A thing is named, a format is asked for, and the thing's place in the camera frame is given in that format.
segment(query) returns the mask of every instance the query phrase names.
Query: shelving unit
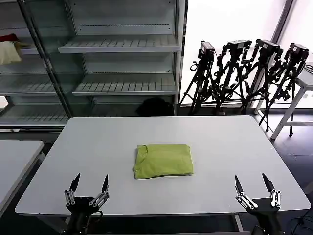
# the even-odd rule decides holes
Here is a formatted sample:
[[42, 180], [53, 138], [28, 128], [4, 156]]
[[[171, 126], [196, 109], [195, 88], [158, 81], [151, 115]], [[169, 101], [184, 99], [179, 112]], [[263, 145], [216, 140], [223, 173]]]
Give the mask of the shelving unit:
[[21, 63], [0, 66], [0, 95], [9, 101], [0, 126], [65, 124], [58, 85], [74, 116], [136, 116], [153, 97], [175, 104], [185, 0], [25, 0], [47, 64], [17, 3], [4, 1], [0, 35], [15, 33], [29, 46], [19, 49]]
[[[30, 46], [18, 49], [22, 61], [0, 65], [0, 96], [8, 105], [0, 112], [0, 127], [59, 126], [67, 115], [39, 56], [25, 20], [15, 0], [0, 0], [0, 35], [15, 33]], [[64, 86], [70, 92], [75, 84]]]
[[175, 103], [184, 0], [68, 5], [76, 36], [58, 51], [82, 55], [86, 74], [72, 94], [92, 98], [92, 116], [136, 115], [134, 107], [152, 97]]

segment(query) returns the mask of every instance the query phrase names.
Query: folded shirt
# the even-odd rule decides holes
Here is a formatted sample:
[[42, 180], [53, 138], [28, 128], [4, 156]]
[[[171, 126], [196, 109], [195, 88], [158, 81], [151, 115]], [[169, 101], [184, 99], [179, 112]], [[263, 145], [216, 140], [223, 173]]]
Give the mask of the folded shirt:
[[0, 65], [20, 61], [22, 59], [16, 51], [14, 42], [0, 42]]
[[190, 148], [185, 144], [148, 144], [137, 148], [136, 179], [193, 173]]

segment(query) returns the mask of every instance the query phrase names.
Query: metal shelf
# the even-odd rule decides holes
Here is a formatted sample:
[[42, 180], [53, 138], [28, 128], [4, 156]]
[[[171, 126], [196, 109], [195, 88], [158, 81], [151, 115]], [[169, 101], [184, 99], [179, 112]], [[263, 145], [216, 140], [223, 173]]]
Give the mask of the metal shelf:
[[160, 74], [88, 74], [73, 95], [172, 95], [174, 76]]
[[16, 0], [0, 0], [0, 3], [16, 2]]
[[173, 35], [78, 36], [59, 48], [60, 53], [175, 52]]
[[[62, 86], [69, 92], [71, 85]], [[56, 96], [47, 74], [0, 76], [0, 95], [2, 96]]]
[[15, 105], [0, 114], [0, 124], [13, 125], [65, 125], [68, 118], [61, 105]]
[[136, 109], [139, 105], [132, 104], [97, 104], [94, 106], [90, 117], [132, 117], [138, 116]]
[[37, 48], [35, 44], [31, 44], [29, 47], [23, 47], [18, 50], [22, 55], [38, 55]]

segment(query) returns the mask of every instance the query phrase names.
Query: gray floor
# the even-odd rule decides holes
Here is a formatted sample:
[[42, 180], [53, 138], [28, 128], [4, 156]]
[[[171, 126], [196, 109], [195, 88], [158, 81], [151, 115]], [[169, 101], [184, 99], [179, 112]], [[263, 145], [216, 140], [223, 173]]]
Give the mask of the gray floor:
[[[275, 128], [281, 115], [270, 115], [270, 126]], [[313, 120], [313, 115], [296, 115], [295, 120]], [[293, 137], [289, 137], [289, 128], [284, 127], [274, 147], [294, 175], [295, 179], [308, 194], [313, 202], [313, 127], [294, 127]], [[0, 219], [1, 234], [32, 234], [32, 235], [56, 235], [53, 230], [31, 216], [19, 216], [14, 208], [21, 194], [14, 198], [4, 216]], [[286, 234], [296, 226], [298, 220], [293, 219], [302, 216], [305, 211], [288, 211], [279, 214], [279, 219]], [[308, 213], [313, 221], [313, 211]], [[252, 216], [241, 215], [244, 230], [251, 230], [257, 221]], [[222, 232], [236, 229], [230, 216], [188, 216], [188, 217], [158, 217], [158, 218], [103, 218], [97, 223], [92, 232], [106, 232], [109, 234], [145, 234], [145, 233], [200, 233]], [[298, 235], [313, 234], [313, 223], [304, 221], [298, 226]]]

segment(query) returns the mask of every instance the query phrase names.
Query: tripod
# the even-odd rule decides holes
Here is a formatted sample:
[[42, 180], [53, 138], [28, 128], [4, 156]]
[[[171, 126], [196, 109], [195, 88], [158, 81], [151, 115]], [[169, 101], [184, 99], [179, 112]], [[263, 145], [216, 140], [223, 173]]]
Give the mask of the tripod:
[[261, 47], [259, 60], [252, 67], [252, 70], [255, 67], [258, 67], [258, 70], [254, 76], [254, 79], [253, 79], [253, 82], [251, 84], [251, 88], [249, 89], [248, 95], [246, 96], [245, 103], [244, 103], [243, 109], [242, 109], [243, 114], [246, 113], [246, 109], [248, 107], [248, 104], [251, 102], [251, 99], [253, 99], [254, 97], [256, 97], [258, 95], [261, 95], [260, 91], [262, 91], [262, 93], [264, 93], [265, 96], [267, 95], [267, 93], [268, 93], [267, 86], [263, 86], [262, 89], [258, 88], [260, 85], [260, 82], [261, 82], [261, 81], [258, 81], [259, 80], [258, 78], [260, 77], [261, 72], [264, 71], [264, 74], [265, 74], [265, 82], [264, 83], [270, 82], [267, 78], [269, 60], [274, 55], [274, 53], [278, 53], [278, 56], [276, 57], [276, 59], [278, 60], [281, 56], [281, 53], [282, 53], [282, 50], [280, 49], [279, 45], [276, 45], [276, 44], [274, 44], [268, 40], [257, 39], [255, 48], [258, 50], [259, 47]]
[[[198, 53], [198, 58], [200, 60], [198, 63], [194, 61], [194, 64], [190, 67], [190, 70], [196, 71], [196, 73], [191, 80], [186, 92], [184, 92], [184, 96], [179, 104], [182, 104], [186, 96], [192, 99], [192, 104], [188, 112], [188, 115], [190, 116], [197, 113], [201, 105], [206, 102], [213, 94], [212, 86], [209, 87], [209, 78], [211, 79], [211, 82], [213, 82], [211, 69], [214, 61], [214, 51], [215, 50], [210, 43], [202, 41], [201, 48], [199, 49]], [[197, 86], [194, 97], [192, 97], [188, 94], [188, 92], [194, 83]]]
[[[250, 48], [252, 41], [247, 41], [247, 40], [238, 40], [234, 42], [229, 42], [227, 45], [223, 46], [222, 53], [218, 57], [217, 61], [217, 66], [219, 67], [219, 71], [217, 71], [214, 75], [216, 76], [215, 83], [218, 84], [219, 86], [219, 96], [216, 97], [216, 113], [223, 114], [222, 110], [222, 103], [224, 103], [226, 100], [231, 99], [232, 94], [235, 92], [235, 87], [236, 84], [233, 84], [232, 86], [229, 86], [229, 82], [231, 79], [232, 73], [237, 70], [237, 79], [238, 79], [238, 84], [240, 88], [240, 100], [243, 103], [243, 87], [242, 87], [242, 82], [243, 82], [243, 77], [242, 77], [242, 70], [243, 67], [239, 66], [239, 63], [237, 62], [243, 53], [243, 49], [248, 50]], [[227, 51], [230, 51], [230, 61], [228, 61], [223, 68], [222, 64], [222, 59], [226, 55]], [[223, 84], [220, 84], [221, 77], [222, 75], [226, 72], [228, 69], [225, 81]]]
[[[275, 103], [276, 99], [280, 99], [281, 97], [286, 101], [290, 98], [289, 95], [289, 90], [292, 89], [292, 100], [294, 99], [294, 85], [295, 85], [295, 79], [298, 77], [298, 75], [302, 72], [304, 66], [305, 66], [305, 61], [309, 56], [309, 50], [300, 45], [300, 44], [295, 44], [291, 43], [290, 48], [286, 52], [286, 55], [284, 57], [285, 62], [282, 64], [281, 69], [277, 74], [275, 74], [275, 77], [279, 77], [282, 75], [282, 73], [286, 70], [282, 81], [280, 84], [277, 86], [277, 90], [269, 102], [269, 105], [266, 107], [264, 111], [264, 115], [261, 118], [261, 121], [259, 122], [259, 125], [262, 124], [265, 116], [268, 116], [269, 110], [271, 106]], [[283, 85], [287, 80], [289, 80], [288, 85], [286, 86], [285, 90], [283, 89]], [[292, 126], [290, 126], [290, 133], [289, 136], [292, 136]]]
[[[273, 76], [271, 75], [274, 74], [278, 70], [281, 64], [280, 57], [281, 57], [283, 50], [280, 49], [279, 45], [276, 45], [268, 40], [257, 39], [256, 45], [254, 48], [257, 51], [259, 50], [259, 48], [261, 48], [260, 56], [259, 56], [258, 61], [248, 71], [248, 74], [252, 72], [256, 67], [258, 69], [254, 76], [253, 82], [251, 84], [251, 88], [248, 88], [248, 95], [245, 98], [245, 101], [241, 110], [242, 114], [246, 113], [248, 105], [252, 101], [252, 99], [259, 95], [261, 96], [261, 98], [265, 99], [266, 107], [268, 106], [268, 103], [269, 103], [268, 89], [269, 89], [269, 85], [273, 82]], [[276, 53], [275, 65], [270, 69], [270, 71], [268, 71], [268, 63], [271, 57], [275, 53]], [[263, 86], [259, 88], [260, 83], [261, 83], [260, 74], [262, 71], [264, 71], [265, 78], [264, 78]], [[268, 131], [268, 115], [266, 115], [266, 131]]]

